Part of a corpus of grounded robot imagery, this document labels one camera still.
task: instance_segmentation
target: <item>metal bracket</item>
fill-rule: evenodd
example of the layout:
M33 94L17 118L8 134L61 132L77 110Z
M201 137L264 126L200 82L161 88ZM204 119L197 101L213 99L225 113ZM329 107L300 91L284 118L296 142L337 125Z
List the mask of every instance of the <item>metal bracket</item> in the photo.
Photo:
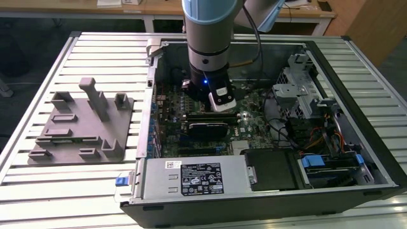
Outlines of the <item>metal bracket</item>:
M313 99L310 101L309 107L312 110L312 115L318 114L318 108L320 107L330 107L333 104L336 104L336 99L328 98L328 99Z
M150 59L162 52L161 50L161 39L157 38L149 38L146 40L146 46L145 46L145 52L146 52L146 56L149 59L150 63Z
M305 88L297 87L293 84L276 84L272 86L272 91L278 98L293 98L297 95L306 95Z
M272 92L281 109L290 109L297 102L297 97L308 94L304 87L293 84L276 84L272 86Z

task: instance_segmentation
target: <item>blue latch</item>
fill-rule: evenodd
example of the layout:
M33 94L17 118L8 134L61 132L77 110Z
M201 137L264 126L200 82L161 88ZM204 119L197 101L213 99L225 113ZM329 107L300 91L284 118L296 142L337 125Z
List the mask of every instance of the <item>blue latch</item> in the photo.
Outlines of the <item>blue latch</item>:
M322 157L318 155L304 156L304 158L300 161L302 163L304 168L310 167L310 166L324 166L325 165Z
M128 177L116 178L116 187L128 186Z
M356 154L356 160L357 160L358 165L362 165L364 159L360 154Z

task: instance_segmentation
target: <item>aluminum extrusion table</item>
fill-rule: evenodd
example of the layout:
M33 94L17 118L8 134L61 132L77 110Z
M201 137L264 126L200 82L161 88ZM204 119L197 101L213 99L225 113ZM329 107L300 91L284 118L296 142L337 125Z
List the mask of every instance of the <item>aluminum extrusion table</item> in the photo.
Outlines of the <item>aluminum extrusion table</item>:
M134 168L145 80L149 68L148 38L177 38L181 34L77 33L69 37L49 74L0 156L0 229L105 228L136 229L136 223L114 202L114 178ZM237 40L254 40L236 35ZM404 171L407 170L407 103L376 68L340 37L262 36L262 40L313 40L350 95L369 119ZM121 163L36 167L26 164L28 151L41 133L56 91L85 97L77 83L90 76L96 89L113 97L124 92L134 99L125 157ZM321 86L329 95L324 82ZM189 228L401 228L407 222L407 196L368 202L345 212L193 226Z

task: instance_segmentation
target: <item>desk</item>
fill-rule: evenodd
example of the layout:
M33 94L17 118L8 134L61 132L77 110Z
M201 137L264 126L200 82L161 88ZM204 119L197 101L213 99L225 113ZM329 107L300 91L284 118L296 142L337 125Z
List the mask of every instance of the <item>desk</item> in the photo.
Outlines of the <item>desk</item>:
M140 5L98 9L97 0L1 0L0 17L68 19L141 19L145 32L153 20L182 20L181 0L142 0ZM314 23L312 35L322 35L336 14L321 10L281 9L276 22Z

